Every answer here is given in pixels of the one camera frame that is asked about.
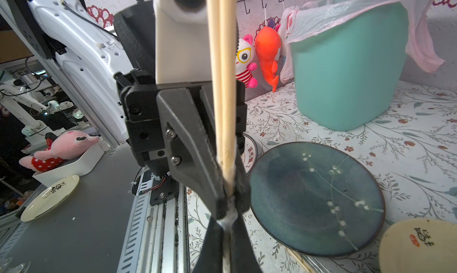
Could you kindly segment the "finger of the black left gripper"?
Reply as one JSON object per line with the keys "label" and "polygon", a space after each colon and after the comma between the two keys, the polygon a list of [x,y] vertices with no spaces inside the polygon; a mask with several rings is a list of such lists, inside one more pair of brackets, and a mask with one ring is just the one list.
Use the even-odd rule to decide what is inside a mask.
{"label": "finger of the black left gripper", "polygon": [[[200,99],[203,104],[202,121],[205,129],[202,150],[205,154],[202,162],[201,174],[203,180],[203,191],[200,197],[211,213],[227,213],[229,210],[228,183],[223,179],[221,167],[217,162],[217,155],[222,151],[216,149],[215,119],[213,87],[208,84],[202,86]],[[238,212],[247,211],[251,205],[251,186],[240,158],[239,150],[236,150],[235,176],[234,176],[234,207]]]}

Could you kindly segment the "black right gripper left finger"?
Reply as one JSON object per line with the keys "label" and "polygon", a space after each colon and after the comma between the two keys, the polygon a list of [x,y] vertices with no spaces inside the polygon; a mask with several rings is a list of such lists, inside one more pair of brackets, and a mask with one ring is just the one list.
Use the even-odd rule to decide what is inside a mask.
{"label": "black right gripper left finger", "polygon": [[216,219],[211,217],[201,253],[193,273],[222,273],[223,271],[224,230]]}

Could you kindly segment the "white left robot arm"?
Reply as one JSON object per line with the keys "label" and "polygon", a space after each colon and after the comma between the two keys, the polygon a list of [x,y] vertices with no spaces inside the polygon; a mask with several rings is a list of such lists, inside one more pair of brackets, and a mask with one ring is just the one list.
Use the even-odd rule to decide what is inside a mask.
{"label": "white left robot arm", "polygon": [[199,194],[215,219],[251,206],[239,156],[244,87],[234,76],[236,0],[138,0],[104,30],[80,0],[4,0],[141,165]]}

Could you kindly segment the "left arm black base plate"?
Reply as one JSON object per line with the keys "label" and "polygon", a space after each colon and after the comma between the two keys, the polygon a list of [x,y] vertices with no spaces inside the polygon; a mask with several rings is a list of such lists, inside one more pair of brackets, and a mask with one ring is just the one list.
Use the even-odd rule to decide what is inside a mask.
{"label": "left arm black base plate", "polygon": [[166,203],[179,195],[179,183],[172,178],[171,173],[155,175],[148,167],[143,167],[131,182],[130,192],[134,196],[149,196],[151,206]]}

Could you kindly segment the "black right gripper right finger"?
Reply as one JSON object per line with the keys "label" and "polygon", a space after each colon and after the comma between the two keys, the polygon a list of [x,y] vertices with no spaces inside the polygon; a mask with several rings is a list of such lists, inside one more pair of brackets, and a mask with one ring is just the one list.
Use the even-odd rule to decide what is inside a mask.
{"label": "black right gripper right finger", "polygon": [[232,273],[262,273],[252,249],[252,244],[241,215],[231,228],[231,272]]}

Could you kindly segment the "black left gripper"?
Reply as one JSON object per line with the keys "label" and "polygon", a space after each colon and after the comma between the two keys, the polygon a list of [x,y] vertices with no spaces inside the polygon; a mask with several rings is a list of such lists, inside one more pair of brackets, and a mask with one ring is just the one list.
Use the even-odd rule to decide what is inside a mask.
{"label": "black left gripper", "polygon": [[128,143],[141,166],[172,177],[196,192],[215,219],[227,212],[224,181],[215,152],[209,81],[158,85],[135,69],[114,76]]}

